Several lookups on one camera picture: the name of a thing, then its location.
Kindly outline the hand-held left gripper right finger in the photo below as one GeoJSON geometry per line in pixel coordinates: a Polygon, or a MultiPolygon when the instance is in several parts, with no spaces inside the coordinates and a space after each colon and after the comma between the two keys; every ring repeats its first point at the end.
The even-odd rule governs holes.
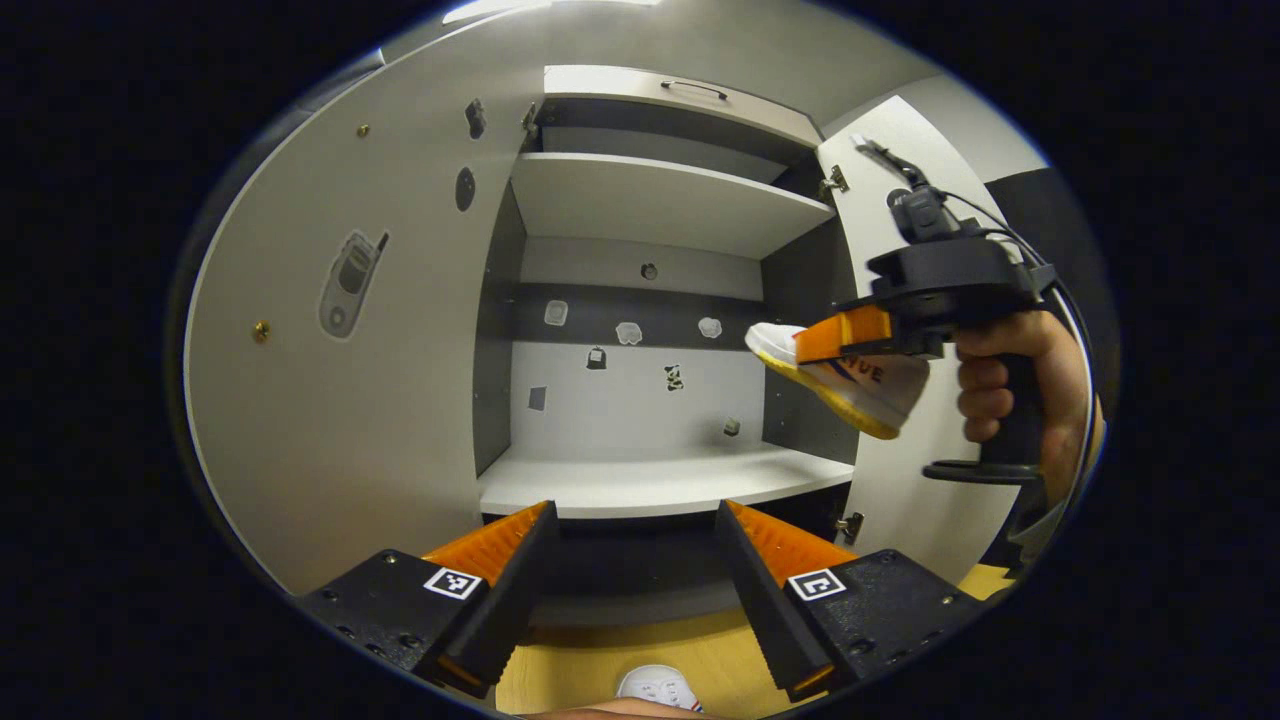
{"type": "Polygon", "coordinates": [[[716,538],[774,685],[792,702],[895,673],[986,610],[897,550],[858,556],[744,503],[719,503],[716,538]]]}

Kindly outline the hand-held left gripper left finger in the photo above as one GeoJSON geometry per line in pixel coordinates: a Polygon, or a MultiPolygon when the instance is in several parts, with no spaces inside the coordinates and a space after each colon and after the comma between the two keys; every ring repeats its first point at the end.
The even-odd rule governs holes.
{"type": "Polygon", "coordinates": [[[559,544],[558,507],[544,500],[422,556],[378,551],[294,601],[366,653],[483,700],[530,625],[559,544]]]}

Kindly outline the white cabinet drawer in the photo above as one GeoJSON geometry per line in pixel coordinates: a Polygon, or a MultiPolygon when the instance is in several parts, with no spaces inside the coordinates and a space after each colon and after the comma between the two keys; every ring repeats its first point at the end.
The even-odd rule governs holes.
{"type": "Polygon", "coordinates": [[[544,99],[609,100],[667,108],[762,129],[806,149],[826,137],[805,113],[767,97],[666,73],[608,65],[548,65],[544,99]]]}

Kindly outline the white cabinet door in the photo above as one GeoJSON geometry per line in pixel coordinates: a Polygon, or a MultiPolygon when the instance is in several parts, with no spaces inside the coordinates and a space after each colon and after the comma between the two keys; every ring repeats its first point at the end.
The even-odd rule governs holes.
{"type": "Polygon", "coordinates": [[[477,524],[477,305],[545,42],[468,27],[291,133],[195,286],[186,400],[238,538],[306,594],[477,524]]]}
{"type": "MultiPolygon", "coordinates": [[[[817,151],[824,172],[840,169],[846,188],[835,192],[855,288],[869,293],[873,274],[867,263],[902,247],[886,204],[901,179],[864,152],[861,136],[923,169],[933,183],[952,193],[948,206],[960,218],[997,213],[980,177],[937,126],[906,99],[892,96],[842,122],[817,151]]],[[[936,480],[923,475],[936,460],[974,460],[977,445],[963,437],[956,400],[957,359],[952,345],[929,364],[922,396],[892,441],[863,436],[852,474],[849,509],[864,523],[854,546],[858,553],[897,550],[945,580],[959,584],[992,544],[1005,524],[1016,489],[936,480]]]]}

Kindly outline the ceiling light panel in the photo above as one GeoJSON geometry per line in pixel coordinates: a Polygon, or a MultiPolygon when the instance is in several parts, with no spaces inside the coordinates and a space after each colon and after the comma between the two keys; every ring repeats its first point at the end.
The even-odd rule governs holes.
{"type": "Polygon", "coordinates": [[[525,12],[541,9],[561,4],[604,4],[623,6],[655,6],[664,0],[471,0],[457,8],[448,10],[442,17],[442,26],[461,26],[472,20],[480,20],[490,15],[499,15],[508,12],[525,12]]]}

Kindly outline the white shoe cabinet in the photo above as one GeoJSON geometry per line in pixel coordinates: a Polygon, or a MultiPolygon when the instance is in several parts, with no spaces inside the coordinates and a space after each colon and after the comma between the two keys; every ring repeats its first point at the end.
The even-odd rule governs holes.
{"type": "Polygon", "coordinates": [[[556,501],[535,626],[732,609],[721,500],[818,536],[859,434],[745,343],[851,299],[817,150],[636,102],[543,99],[486,256],[472,374],[480,511],[556,501]]]}

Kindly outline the white shoe yellow sole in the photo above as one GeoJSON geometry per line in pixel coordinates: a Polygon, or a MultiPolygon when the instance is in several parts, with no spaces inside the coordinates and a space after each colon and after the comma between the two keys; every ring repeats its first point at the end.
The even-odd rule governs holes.
{"type": "Polygon", "coordinates": [[[645,700],[701,714],[701,701],[694,693],[687,678],[676,667],[648,664],[623,674],[616,698],[645,700]]]}
{"type": "Polygon", "coordinates": [[[800,325],[756,323],[745,343],[765,368],[809,389],[849,425],[877,439],[897,438],[931,377],[931,363],[882,355],[803,365],[796,341],[801,332],[800,325]]]}

